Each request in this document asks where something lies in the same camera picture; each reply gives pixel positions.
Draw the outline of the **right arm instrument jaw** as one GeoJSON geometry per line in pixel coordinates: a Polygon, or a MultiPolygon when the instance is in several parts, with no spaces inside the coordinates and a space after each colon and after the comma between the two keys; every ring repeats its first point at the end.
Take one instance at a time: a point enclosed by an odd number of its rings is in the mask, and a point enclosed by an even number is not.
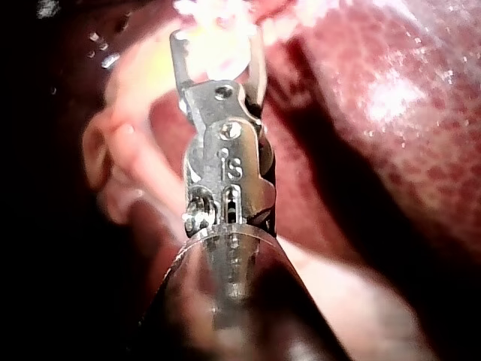
{"type": "Polygon", "coordinates": [[[189,40],[186,33],[178,29],[170,34],[169,41],[176,88],[179,93],[184,93],[194,84],[187,66],[189,40]]]}
{"type": "Polygon", "coordinates": [[[248,78],[244,82],[247,109],[251,114],[260,114],[268,85],[264,41],[262,34],[250,36],[250,62],[248,78]]]}

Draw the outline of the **right arm instrument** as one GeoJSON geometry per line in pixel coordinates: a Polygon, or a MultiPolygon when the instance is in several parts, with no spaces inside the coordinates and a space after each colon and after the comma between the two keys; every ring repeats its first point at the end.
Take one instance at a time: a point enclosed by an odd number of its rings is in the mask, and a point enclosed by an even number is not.
{"type": "Polygon", "coordinates": [[[196,129],[184,157],[186,234],[244,223],[275,236],[275,156],[244,88],[208,80],[185,87],[181,99],[196,129]]]}

